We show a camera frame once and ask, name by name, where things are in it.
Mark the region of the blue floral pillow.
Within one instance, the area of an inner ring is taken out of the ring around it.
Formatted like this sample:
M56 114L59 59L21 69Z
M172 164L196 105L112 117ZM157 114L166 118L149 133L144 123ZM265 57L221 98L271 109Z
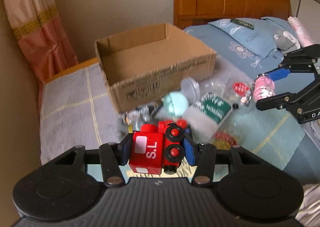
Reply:
M229 49L237 54L241 59L251 61L252 68L262 68L260 62L269 56L280 52L281 54L289 53L281 51L274 43L273 36L280 31L290 32L296 39L296 33L283 19L275 17L262 17L260 19L237 18L247 23L253 24L254 29L251 30L230 22L231 19L221 19L212 21L209 24L226 34L233 40Z

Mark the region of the red lid round container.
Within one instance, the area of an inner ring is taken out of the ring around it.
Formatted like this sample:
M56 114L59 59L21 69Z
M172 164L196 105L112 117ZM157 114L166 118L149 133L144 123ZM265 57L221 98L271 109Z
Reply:
M245 83L235 82L232 84L232 89L238 96L244 97L249 91L250 87Z

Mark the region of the grey checked bed sheet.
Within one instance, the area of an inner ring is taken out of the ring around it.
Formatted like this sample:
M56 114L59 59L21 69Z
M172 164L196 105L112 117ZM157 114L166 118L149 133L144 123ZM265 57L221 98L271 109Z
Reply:
M98 64L50 82L44 87L41 109L42 163L76 145L95 149L120 141L119 120ZM234 110L224 125L241 146L299 181L312 177L303 154L308 137L287 111L242 107Z

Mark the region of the grey bear figurine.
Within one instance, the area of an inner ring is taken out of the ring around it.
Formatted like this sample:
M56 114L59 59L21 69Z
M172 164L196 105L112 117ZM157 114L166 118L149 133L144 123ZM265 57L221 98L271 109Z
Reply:
M133 133L134 131L140 131L143 125L157 125L155 116L159 109L159 106L149 105L124 113L118 119L119 132L121 134Z

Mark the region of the pink keychain charm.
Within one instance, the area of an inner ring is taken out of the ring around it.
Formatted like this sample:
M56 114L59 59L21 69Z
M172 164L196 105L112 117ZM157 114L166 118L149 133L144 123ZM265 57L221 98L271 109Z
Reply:
M256 103L258 100L274 96L274 90L275 85L271 77L268 74L261 74L253 81L253 84L240 102L245 106L249 106L251 101Z

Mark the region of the dark green remote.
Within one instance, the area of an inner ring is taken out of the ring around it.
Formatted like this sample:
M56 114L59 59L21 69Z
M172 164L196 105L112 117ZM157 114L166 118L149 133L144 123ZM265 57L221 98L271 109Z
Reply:
M253 24L247 23L247 22L245 22L245 21L243 21L243 20L239 20L239 19L233 18L233 19L230 20L230 22L233 23L233 24L242 26L242 27L249 28L249 29L251 29L251 30L254 29L254 25L253 25Z

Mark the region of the red yellow packet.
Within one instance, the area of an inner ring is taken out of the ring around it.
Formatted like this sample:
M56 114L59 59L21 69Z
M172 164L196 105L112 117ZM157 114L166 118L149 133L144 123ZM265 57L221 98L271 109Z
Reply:
M219 150L229 150L232 146L236 146L238 140L231 134L223 131L215 133L213 137L213 145Z

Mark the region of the pink orange curtain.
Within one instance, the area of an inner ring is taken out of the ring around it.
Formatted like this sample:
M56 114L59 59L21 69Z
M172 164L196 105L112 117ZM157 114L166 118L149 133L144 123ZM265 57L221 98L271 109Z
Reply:
M4 5L18 45L40 83L78 63L55 0L4 0Z

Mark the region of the pink folded cloth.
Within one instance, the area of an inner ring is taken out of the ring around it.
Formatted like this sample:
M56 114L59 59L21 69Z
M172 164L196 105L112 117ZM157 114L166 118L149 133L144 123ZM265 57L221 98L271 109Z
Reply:
M316 44L310 33L297 17L290 16L288 17L287 22L296 32L297 39L302 47L308 47Z

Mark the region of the red toy train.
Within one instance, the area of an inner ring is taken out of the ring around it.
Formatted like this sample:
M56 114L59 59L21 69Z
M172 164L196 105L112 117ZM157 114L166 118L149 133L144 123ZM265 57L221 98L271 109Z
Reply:
M143 125L133 133L131 170L140 174L175 174L185 156L183 140L187 128L184 119Z

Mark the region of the medical cotton swab jar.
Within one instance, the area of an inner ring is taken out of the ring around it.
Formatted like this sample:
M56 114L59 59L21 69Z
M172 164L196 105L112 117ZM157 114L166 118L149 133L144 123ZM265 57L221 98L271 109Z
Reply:
M195 142L208 143L231 111L228 101L207 92L185 110L182 118L190 125Z

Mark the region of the light blue round case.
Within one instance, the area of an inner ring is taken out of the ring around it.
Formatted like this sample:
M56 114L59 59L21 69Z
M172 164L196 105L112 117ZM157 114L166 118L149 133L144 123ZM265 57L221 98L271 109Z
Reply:
M173 91L162 98L163 108L165 112L174 117L182 116L185 110L189 107L189 101L181 93Z

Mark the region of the brown cardboard box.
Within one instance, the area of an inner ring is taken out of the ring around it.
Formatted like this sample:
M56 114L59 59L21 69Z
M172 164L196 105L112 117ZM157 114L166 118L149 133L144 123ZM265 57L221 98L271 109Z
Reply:
M184 78L210 78L217 56L198 38L167 23L99 39L95 51L118 113L178 90Z

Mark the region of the clear plastic jar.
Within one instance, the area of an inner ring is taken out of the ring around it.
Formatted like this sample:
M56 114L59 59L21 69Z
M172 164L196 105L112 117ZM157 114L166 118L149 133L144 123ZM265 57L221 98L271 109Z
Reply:
M225 91L226 84L225 81L214 78L196 81L188 77L181 81L180 88L181 93L187 98L189 104L193 104L208 92L221 97Z

